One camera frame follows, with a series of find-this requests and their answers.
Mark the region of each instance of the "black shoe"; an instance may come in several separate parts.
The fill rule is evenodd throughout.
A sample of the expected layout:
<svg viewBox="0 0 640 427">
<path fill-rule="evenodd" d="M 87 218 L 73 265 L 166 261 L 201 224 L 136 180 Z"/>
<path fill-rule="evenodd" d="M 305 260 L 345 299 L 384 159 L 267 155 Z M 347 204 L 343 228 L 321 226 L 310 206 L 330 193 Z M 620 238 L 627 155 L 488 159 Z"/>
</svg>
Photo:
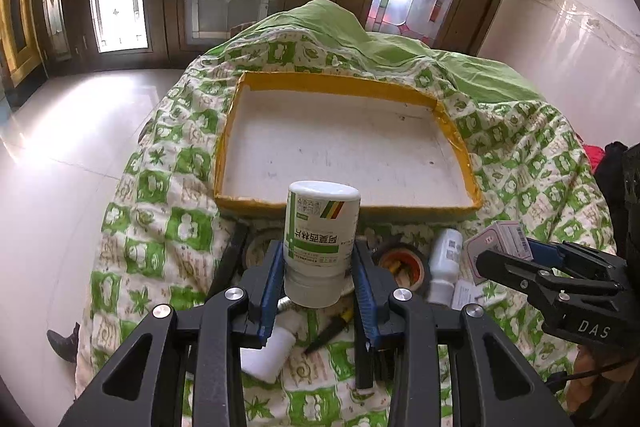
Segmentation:
<svg viewBox="0 0 640 427">
<path fill-rule="evenodd" d="M 59 333 L 53 330 L 47 331 L 47 339 L 49 344 L 62 360 L 67 362 L 76 363 L 76 357 L 78 356 L 78 331 L 80 330 L 80 324 L 76 323 L 74 332 L 68 337 L 63 337 Z"/>
</svg>

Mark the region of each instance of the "yellow tape edge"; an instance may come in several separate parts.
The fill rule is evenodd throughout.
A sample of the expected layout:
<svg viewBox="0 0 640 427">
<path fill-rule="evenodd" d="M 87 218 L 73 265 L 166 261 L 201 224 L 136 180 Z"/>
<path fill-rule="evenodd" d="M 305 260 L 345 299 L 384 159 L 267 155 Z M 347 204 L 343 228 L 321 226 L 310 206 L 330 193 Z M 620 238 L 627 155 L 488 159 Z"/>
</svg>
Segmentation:
<svg viewBox="0 0 640 427">
<path fill-rule="evenodd" d="M 471 206 L 363 206 L 363 210 L 371 214 L 386 214 L 394 210 L 401 210 L 404 215 L 421 216 L 425 213 L 451 214 L 461 216 L 482 207 L 482 191 L 476 182 L 476 176 L 471 168 L 471 159 L 465 143 L 458 132 L 458 128 L 449 118 L 442 102 L 431 95 L 418 91 L 412 86 L 403 86 L 378 80 L 368 80 L 354 76 L 338 76 L 319 73 L 265 73 L 247 71 L 243 73 L 236 84 L 236 92 L 231 101 L 228 115 L 226 116 L 225 129 L 216 144 L 216 166 L 214 170 L 213 194 L 216 205 L 223 210 L 258 216 L 260 211 L 269 214 L 284 212 L 286 203 L 270 203 L 269 201 L 253 200 L 249 198 L 232 198 L 222 194 L 222 182 L 225 176 L 226 144 L 229 140 L 231 129 L 236 117 L 238 103 L 242 90 L 290 90 L 303 92 L 322 92 L 327 94 L 343 94 L 348 96 L 365 96 L 402 102 L 411 105 L 421 105 L 431 109 L 433 116 L 453 148 L 462 178 L 465 183 L 466 193 L 472 201 Z"/>
</svg>

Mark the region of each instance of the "green fabric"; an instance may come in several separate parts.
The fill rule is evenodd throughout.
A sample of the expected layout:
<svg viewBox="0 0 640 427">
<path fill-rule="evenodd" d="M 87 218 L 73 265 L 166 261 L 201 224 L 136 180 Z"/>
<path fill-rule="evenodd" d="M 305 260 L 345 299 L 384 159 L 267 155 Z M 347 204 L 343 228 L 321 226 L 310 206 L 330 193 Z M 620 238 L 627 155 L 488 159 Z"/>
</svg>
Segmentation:
<svg viewBox="0 0 640 427">
<path fill-rule="evenodd" d="M 456 89 L 454 73 L 431 55 L 393 68 L 374 66 L 357 48 L 330 36 L 321 41 L 316 30 L 298 23 L 253 28 L 192 62 L 159 103 L 126 166 L 104 216 L 90 278 L 76 393 L 155 305 L 168 302 L 183 310 L 204 301 L 234 225 L 220 217 L 212 199 L 212 165 L 243 71 L 353 75 L 412 86 L 442 100 L 469 150 L 484 196 L 482 208 L 455 223 L 360 222 L 360 232 L 367 236 L 401 233 L 428 255 L 442 226 L 469 238 L 496 219 L 516 219 L 540 241 L 569 240 L 614 251 L 609 213 L 589 161 L 553 106 L 542 100 L 478 103 Z M 284 227 L 281 221 L 255 220 L 252 225 L 258 230 Z M 462 274 L 470 280 L 465 264 Z M 542 316 L 523 294 L 493 282 L 486 282 L 482 292 L 490 316 L 540 375 L 572 369 L 575 345 L 544 334 Z M 376 384 L 373 394 L 364 396 L 354 386 L 353 327 L 312 356 L 303 354 L 338 309 L 301 311 L 304 325 L 276 384 L 244 375 L 249 425 L 386 425 L 388 388 Z M 450 424 L 444 347 L 439 355 L 442 415 Z M 193 381 L 188 380 L 185 426 L 191 424 L 192 400 Z"/>
<path fill-rule="evenodd" d="M 349 11 L 328 0 L 313 0 L 288 12 L 276 13 L 240 33 L 236 38 L 259 34 L 265 28 L 283 25 L 311 30 L 327 46 L 357 50 L 367 59 L 367 68 L 386 70 L 409 60 L 428 57 L 447 71 L 454 85 L 476 102 L 545 100 L 533 85 L 506 64 L 459 53 L 432 50 L 415 39 L 366 32 Z"/>
</svg>

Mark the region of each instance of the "white cylindrical object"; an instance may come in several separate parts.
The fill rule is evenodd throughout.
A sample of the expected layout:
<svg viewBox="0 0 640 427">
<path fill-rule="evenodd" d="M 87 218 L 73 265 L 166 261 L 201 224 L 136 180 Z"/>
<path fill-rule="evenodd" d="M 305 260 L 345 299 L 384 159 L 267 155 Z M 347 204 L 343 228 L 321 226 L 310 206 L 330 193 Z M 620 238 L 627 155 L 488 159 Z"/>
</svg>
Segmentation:
<svg viewBox="0 0 640 427">
<path fill-rule="evenodd" d="M 360 193 L 349 185 L 302 181 L 289 185 L 284 229 L 284 291 L 307 308 L 335 304 L 351 266 Z"/>
<path fill-rule="evenodd" d="M 302 315 L 293 310 L 277 315 L 271 336 L 262 349 L 240 348 L 242 371 L 258 380 L 275 383 L 296 344 L 295 333 L 302 321 Z"/>
<path fill-rule="evenodd" d="M 462 234 L 455 229 L 444 229 L 436 238 L 429 259 L 431 285 L 427 301 L 451 308 L 453 292 L 460 273 Z"/>
</svg>

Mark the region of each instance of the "silver screw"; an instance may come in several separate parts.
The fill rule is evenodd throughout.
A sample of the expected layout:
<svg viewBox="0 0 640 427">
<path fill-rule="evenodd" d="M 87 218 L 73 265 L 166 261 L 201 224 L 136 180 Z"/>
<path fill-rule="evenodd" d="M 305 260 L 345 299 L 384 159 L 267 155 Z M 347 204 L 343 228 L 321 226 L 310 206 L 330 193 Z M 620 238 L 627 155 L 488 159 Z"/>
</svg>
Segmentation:
<svg viewBox="0 0 640 427">
<path fill-rule="evenodd" d="M 229 288 L 225 292 L 225 297 L 230 301 L 237 301 L 238 299 L 241 299 L 243 295 L 244 291 L 242 291 L 242 288 Z"/>
<path fill-rule="evenodd" d="M 480 304 L 467 304 L 465 306 L 465 313 L 469 315 L 469 317 L 479 319 L 484 315 L 484 308 L 482 308 Z"/>
<path fill-rule="evenodd" d="M 164 319 L 169 313 L 171 313 L 171 306 L 168 304 L 158 304 L 153 311 L 156 319 Z"/>
<path fill-rule="evenodd" d="M 398 301 L 408 301 L 411 297 L 411 290 L 408 290 L 407 288 L 398 288 L 397 290 L 394 290 L 394 298 Z"/>
</svg>

